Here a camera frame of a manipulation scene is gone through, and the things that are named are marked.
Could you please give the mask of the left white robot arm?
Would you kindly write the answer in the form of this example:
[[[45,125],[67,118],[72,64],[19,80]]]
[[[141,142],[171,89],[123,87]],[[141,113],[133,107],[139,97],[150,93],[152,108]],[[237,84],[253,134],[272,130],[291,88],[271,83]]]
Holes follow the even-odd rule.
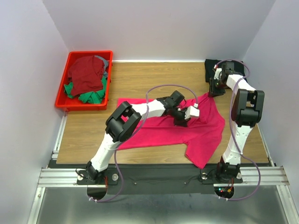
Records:
[[[107,169],[112,154],[121,143],[133,136],[140,121],[169,115],[173,117],[175,125],[187,127],[192,116],[199,116],[199,111],[194,106],[180,108],[180,103],[184,99],[180,92],[174,91],[168,97],[157,98],[151,102],[141,104],[122,102],[106,120],[103,141],[85,167],[88,179],[94,184],[103,181],[103,171]]]

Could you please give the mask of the pink t shirt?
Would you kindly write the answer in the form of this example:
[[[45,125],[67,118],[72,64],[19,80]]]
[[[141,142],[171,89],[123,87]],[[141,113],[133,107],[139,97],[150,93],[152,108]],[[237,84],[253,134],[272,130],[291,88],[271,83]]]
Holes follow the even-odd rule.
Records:
[[[142,128],[119,149],[185,144],[186,157],[198,168],[208,163],[222,139],[225,120],[215,101],[208,94],[188,99],[186,106],[199,104],[199,117],[192,118],[187,127],[175,126],[171,116],[147,118]]]

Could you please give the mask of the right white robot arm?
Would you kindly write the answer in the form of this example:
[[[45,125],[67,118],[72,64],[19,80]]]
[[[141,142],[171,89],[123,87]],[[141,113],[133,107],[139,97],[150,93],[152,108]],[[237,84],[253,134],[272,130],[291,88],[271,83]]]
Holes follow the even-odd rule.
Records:
[[[221,60],[213,66],[214,75],[209,77],[209,97],[225,94],[232,90],[229,109],[229,128],[231,136],[226,151],[215,170],[220,182],[240,179],[241,158],[246,140],[263,112],[264,91],[256,90],[248,84],[246,76],[235,70],[235,60]]]

